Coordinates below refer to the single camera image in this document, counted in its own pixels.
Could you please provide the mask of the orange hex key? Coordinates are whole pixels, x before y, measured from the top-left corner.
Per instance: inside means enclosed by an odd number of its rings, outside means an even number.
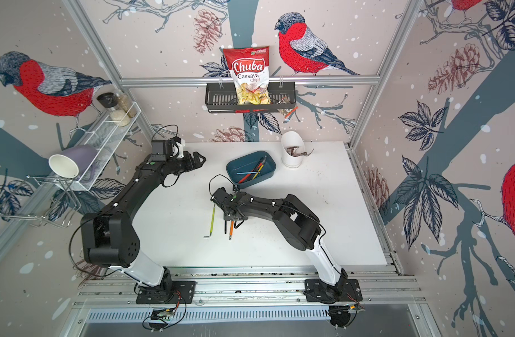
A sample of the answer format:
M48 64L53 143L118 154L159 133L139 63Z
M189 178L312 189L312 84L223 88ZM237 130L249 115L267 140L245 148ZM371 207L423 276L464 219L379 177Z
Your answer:
M229 240L232 240L233 232L234 232L234 225L235 221L231 220L230 227L229 227Z

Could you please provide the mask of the long black hex key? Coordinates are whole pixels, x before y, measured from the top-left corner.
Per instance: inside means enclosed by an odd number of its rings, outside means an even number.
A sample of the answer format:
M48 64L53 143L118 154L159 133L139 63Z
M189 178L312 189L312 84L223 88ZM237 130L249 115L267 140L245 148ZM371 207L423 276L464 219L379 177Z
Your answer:
M258 163L258 165L256 166L256 168L254 168L253 170L253 175L252 175L252 180L254 180L257 175L261 172L261 170L263 169L265 163L267 161L267 155L264 156Z

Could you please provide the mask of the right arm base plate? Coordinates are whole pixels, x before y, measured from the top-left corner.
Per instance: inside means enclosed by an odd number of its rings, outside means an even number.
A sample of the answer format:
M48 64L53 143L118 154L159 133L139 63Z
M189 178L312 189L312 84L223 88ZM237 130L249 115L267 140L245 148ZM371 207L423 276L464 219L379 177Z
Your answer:
M307 302L334 304L337 302L362 302L363 296L359 281L348 279L344 284L331 286L323 283L320 279L306 279L303 294Z

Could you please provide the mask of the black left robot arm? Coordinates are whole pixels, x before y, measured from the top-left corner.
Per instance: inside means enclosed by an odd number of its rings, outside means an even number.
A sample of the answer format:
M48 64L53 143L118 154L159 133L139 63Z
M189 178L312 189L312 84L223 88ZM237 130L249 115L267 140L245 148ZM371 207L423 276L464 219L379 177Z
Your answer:
M122 272L149 288L170 289L167 268L155 263L140 248L140 239L133 219L148 196L162 185L169 175L201 168L206 158L198 152L185 151L183 157L161 161L152 154L140 163L127 186L97 213L81 219L83 255L87 263Z

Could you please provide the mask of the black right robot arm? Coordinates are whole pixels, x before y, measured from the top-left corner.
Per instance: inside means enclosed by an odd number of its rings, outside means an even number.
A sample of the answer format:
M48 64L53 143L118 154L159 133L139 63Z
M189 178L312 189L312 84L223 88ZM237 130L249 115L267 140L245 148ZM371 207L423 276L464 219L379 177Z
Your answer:
M337 296L342 293L347 273L326 248L323 240L326 230L319 218L295 195L266 199L242 191L230 194L225 188L219 188L212 194L211 201L222 210L225 220L243 223L255 217L273 222L293 248L307 254L323 288Z

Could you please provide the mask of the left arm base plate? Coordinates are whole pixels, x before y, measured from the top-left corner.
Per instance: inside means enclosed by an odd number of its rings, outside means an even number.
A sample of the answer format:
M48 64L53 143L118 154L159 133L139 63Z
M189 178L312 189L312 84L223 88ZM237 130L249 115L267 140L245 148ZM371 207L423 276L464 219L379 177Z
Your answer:
M195 281L172 282L167 290L160 286L139 286L135 302L138 305L191 304L196 286Z

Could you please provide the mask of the blue hex key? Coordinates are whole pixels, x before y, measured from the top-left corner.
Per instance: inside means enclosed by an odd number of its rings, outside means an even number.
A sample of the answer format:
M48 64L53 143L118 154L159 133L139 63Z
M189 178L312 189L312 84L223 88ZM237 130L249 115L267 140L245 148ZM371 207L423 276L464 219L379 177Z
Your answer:
M257 171L243 171L243 172L237 172L236 175L248 175L248 174L257 174Z

